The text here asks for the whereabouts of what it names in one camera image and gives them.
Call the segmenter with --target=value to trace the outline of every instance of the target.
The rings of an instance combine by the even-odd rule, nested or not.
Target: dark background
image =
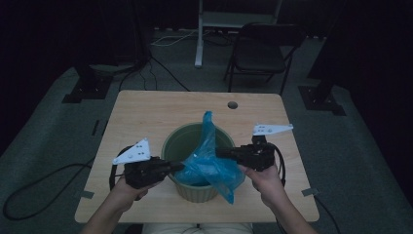
[[[139,32],[196,28],[198,1],[136,0]],[[209,0],[211,11],[272,13],[274,1]],[[411,1],[289,0],[280,22],[327,37],[309,74],[348,89],[410,203],[413,199]],[[126,0],[0,1],[3,153],[57,77],[75,63],[136,61]]]

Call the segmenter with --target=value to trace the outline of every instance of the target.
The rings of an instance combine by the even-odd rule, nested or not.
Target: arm
[[[263,203],[271,209],[287,233],[317,233],[289,200],[282,186],[276,166],[263,172],[240,166],[261,193]]]
[[[148,193],[149,188],[156,185],[134,189],[127,185],[125,179],[121,177],[81,233],[112,233],[122,214],[131,208],[134,199],[136,197],[142,198]]]

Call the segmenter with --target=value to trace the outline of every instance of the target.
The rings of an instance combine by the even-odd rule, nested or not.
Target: person's right hand
[[[284,194],[277,167],[273,165],[263,172],[257,172],[242,165],[239,165],[239,167],[246,176],[251,178],[252,185],[261,193],[262,202],[271,209],[278,194]]]

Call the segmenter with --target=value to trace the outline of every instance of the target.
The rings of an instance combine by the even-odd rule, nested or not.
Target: black chair
[[[280,96],[291,66],[292,55],[306,38],[305,31],[296,24],[248,23],[238,33],[234,50],[225,72],[230,75],[228,93],[231,93],[234,74],[269,76],[283,73]],[[281,47],[287,47],[284,55]]]

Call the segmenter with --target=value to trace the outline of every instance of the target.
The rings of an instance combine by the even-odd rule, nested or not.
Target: chair leg
[[[273,76],[275,75],[276,73],[272,73],[268,78],[267,78],[267,80],[265,81],[266,83],[268,83],[271,79],[273,79]]]
[[[285,70],[285,73],[284,73],[284,76],[283,76],[283,79],[282,79],[282,88],[280,89],[280,96],[282,96],[283,88],[284,88],[285,83],[286,83],[286,78],[287,78],[288,73],[289,73],[289,67],[291,66],[291,61],[292,61],[292,56],[288,60],[288,65],[286,66],[286,70]]]
[[[231,64],[230,83],[228,84],[228,93],[231,93],[232,81],[233,81],[233,76],[234,76],[234,68],[235,68],[235,65]]]

